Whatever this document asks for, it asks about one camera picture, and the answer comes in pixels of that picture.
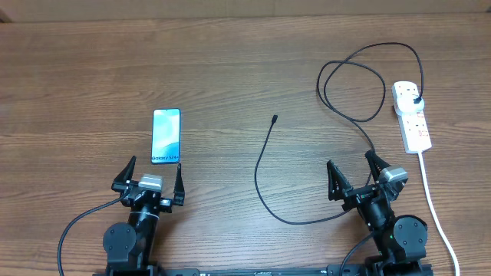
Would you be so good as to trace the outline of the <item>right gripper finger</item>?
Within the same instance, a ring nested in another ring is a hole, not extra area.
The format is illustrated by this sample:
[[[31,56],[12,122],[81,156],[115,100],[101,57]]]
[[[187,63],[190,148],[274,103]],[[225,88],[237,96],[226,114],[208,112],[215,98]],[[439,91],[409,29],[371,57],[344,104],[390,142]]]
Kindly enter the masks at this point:
[[[346,195],[353,190],[353,187],[332,160],[327,162],[327,171],[328,199],[330,201],[344,199]]]
[[[372,149],[368,150],[364,156],[367,159],[373,180],[378,181],[381,171],[390,167],[390,164],[380,158]]]

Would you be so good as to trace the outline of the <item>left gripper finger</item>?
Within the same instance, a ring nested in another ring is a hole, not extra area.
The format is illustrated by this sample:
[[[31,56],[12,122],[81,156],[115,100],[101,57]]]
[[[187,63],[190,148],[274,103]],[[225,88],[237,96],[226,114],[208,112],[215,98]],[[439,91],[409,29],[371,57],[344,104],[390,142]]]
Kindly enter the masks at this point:
[[[136,156],[132,156],[130,161],[125,166],[125,168],[117,175],[114,179],[114,183],[116,184],[126,184],[128,180],[131,180],[133,177],[134,167],[137,161]]]
[[[176,170],[176,181],[173,190],[173,204],[174,205],[184,205],[185,200],[185,189],[182,179],[182,166],[179,163]]]

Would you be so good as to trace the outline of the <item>Samsung Galaxy smartphone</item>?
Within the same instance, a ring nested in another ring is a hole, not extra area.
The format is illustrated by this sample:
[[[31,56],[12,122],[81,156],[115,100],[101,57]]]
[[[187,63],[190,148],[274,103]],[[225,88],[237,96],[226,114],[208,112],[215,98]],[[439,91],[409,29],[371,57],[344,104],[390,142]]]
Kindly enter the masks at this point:
[[[180,109],[156,109],[153,111],[152,164],[172,164],[180,161],[180,134]]]

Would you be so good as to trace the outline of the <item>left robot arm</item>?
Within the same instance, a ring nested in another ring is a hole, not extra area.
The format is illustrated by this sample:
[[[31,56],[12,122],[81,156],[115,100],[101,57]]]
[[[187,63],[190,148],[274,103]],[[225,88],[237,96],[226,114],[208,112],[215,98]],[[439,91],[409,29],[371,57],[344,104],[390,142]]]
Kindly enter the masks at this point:
[[[185,189],[181,165],[176,168],[173,198],[162,196],[163,177],[145,174],[133,180],[137,158],[132,156],[114,178],[111,189],[120,194],[118,200],[130,208],[128,220],[110,226],[103,237],[107,253],[106,275],[165,275],[165,270],[151,261],[153,241],[160,214],[171,213],[175,205],[184,205]]]

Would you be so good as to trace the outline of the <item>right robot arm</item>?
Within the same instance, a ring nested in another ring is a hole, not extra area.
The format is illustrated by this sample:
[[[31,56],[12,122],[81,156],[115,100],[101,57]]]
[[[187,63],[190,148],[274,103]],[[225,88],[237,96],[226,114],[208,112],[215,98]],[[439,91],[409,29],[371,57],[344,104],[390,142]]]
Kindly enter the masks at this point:
[[[341,207],[358,211],[369,235],[356,244],[340,265],[329,265],[328,273],[337,275],[432,275],[426,257],[427,223],[415,215],[396,216],[391,203],[408,180],[407,171],[392,166],[373,150],[365,153],[374,183],[354,188],[333,161],[327,162],[328,199],[341,200]],[[373,240],[378,254],[365,258],[362,264],[348,264],[351,256],[367,241]]]

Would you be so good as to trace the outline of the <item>white charger plug adapter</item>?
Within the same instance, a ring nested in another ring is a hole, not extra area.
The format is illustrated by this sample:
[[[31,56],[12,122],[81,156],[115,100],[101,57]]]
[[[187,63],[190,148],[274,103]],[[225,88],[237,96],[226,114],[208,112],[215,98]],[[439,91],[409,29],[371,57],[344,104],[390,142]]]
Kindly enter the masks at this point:
[[[394,102],[394,109],[398,116],[406,116],[422,111],[425,107],[424,100],[421,99],[418,103],[415,102],[418,97],[410,96],[397,97]]]

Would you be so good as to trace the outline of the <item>white power strip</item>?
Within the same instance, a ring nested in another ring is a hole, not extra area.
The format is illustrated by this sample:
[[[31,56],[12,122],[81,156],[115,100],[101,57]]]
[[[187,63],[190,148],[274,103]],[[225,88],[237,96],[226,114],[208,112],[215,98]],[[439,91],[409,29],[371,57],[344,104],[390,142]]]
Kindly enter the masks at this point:
[[[394,102],[397,97],[411,95],[419,99],[420,96],[417,85],[409,81],[395,82],[391,90]],[[418,154],[432,147],[423,110],[406,116],[397,115],[397,118],[406,153]]]

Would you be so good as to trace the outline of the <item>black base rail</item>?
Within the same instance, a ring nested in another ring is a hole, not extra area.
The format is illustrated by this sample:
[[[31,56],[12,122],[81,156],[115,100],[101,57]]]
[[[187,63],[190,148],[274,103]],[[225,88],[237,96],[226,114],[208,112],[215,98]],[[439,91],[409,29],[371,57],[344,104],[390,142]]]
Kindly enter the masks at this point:
[[[161,276],[363,276],[375,275],[362,264],[347,264],[340,273],[339,264],[330,264],[326,268],[279,268],[259,270],[215,270],[200,271],[198,269],[168,269],[156,268],[149,271],[104,271],[94,273],[94,276],[110,275],[161,275]]]

